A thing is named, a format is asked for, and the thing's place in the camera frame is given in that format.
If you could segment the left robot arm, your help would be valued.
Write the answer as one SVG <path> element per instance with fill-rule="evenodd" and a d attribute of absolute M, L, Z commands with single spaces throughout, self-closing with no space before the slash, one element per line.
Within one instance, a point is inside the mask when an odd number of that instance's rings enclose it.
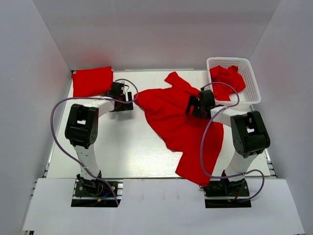
<path fill-rule="evenodd" d="M 118 79 L 111 89 L 101 95 L 100 100 L 87 104 L 73 104 L 67 119 L 65 138 L 73 146 L 78 161 L 81 162 L 80 177 L 89 180 L 87 190 L 92 195 L 103 191 L 103 183 L 94 151 L 98 136 L 99 118 L 107 113 L 133 110 L 132 93 L 125 92 L 125 81 Z"/>

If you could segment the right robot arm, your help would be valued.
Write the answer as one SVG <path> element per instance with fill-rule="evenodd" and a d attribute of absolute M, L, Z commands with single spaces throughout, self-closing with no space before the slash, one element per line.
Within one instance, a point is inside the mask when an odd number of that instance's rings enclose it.
<path fill-rule="evenodd" d="M 201 169 L 211 179 L 225 179 L 221 190 L 226 195 L 233 195 L 239 188 L 238 182 L 249 174 L 248 170 L 254 159 L 270 146 L 270 138 L 261 114 L 258 111 L 241 112 L 234 110 L 239 102 L 223 106 L 217 105 L 211 90 L 202 89 L 199 96 L 190 96 L 185 113 L 197 118 L 209 120 L 204 130 L 200 145 Z M 213 122 L 231 128 L 232 143 L 235 149 L 228 167 L 222 176 L 210 175 L 204 167 L 203 148 L 206 133 Z"/>

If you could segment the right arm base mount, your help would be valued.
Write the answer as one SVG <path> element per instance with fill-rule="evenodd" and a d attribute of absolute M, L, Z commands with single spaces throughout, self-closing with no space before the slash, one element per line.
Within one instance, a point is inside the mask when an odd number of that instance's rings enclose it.
<path fill-rule="evenodd" d="M 251 208 L 247 181 L 230 182 L 228 179 L 200 184 L 206 209 Z"/>

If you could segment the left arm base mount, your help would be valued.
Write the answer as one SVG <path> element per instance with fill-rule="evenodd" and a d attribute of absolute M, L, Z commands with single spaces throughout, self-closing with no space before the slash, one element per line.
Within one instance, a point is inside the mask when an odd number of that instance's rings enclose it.
<path fill-rule="evenodd" d="M 114 191 L 118 203 L 122 198 L 123 181 L 109 180 L 110 187 L 101 182 L 96 188 L 91 188 L 83 185 L 76 180 L 71 200 L 71 207 L 80 208 L 117 208 Z"/>

